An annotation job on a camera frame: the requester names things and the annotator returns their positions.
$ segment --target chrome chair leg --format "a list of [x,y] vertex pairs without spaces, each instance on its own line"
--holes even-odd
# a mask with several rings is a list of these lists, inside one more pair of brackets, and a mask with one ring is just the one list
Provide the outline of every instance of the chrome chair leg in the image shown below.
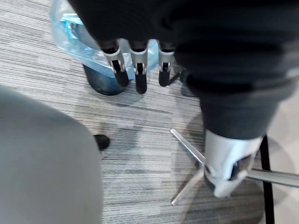
[[[192,189],[204,176],[204,166],[206,158],[201,154],[193,145],[191,145],[180,133],[175,129],[171,129],[170,132],[182,143],[182,145],[188,149],[188,151],[194,156],[194,158],[201,163],[201,168],[186,184],[186,186],[178,193],[178,195],[172,200],[171,204],[176,205],[179,200],[184,198],[190,189]],[[260,169],[252,169],[247,175],[250,179],[260,180],[264,182],[271,182],[281,184],[285,186],[299,188],[299,175],[289,174],[277,171],[265,171]]]

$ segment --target gray striped carpet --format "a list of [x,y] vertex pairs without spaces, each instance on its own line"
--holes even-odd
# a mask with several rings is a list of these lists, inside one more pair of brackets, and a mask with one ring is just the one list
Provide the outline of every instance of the gray striped carpet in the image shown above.
[[100,95],[88,85],[81,64],[53,43],[50,0],[0,4],[0,83],[111,138],[102,162],[104,224],[261,222],[263,191],[251,180],[224,199],[214,198],[202,182],[171,206],[196,167],[169,129],[177,129],[198,149],[203,138],[199,100],[189,97],[180,81],[160,87],[155,70],[143,96],[134,82],[120,95]]

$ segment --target black shoe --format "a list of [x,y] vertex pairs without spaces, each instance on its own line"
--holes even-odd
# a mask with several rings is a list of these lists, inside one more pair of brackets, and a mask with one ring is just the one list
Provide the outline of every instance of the black shoe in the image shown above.
[[108,148],[110,144],[110,139],[103,134],[95,134],[94,138],[98,144],[99,150],[103,151],[105,148]]

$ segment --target robotic hand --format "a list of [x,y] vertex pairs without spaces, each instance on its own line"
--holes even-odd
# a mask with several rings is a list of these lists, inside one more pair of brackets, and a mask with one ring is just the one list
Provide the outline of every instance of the robotic hand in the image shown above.
[[217,197],[232,192],[253,159],[279,102],[292,94],[299,64],[299,3],[288,0],[69,0],[128,84],[117,39],[131,46],[136,89],[146,92],[147,43],[160,46],[159,83],[173,63],[188,69],[206,129],[205,179]]

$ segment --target clear plastic bag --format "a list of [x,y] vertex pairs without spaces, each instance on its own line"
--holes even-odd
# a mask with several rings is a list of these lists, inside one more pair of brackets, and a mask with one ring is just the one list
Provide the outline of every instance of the clear plastic bag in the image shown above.
[[[82,21],[67,0],[53,0],[50,20],[54,42],[61,50],[87,67],[114,78],[113,71],[108,65],[103,52],[88,34]],[[135,79],[128,42],[124,39],[118,41],[123,52],[128,77],[129,79]],[[156,40],[150,40],[147,69],[154,69],[157,63],[158,44]]]

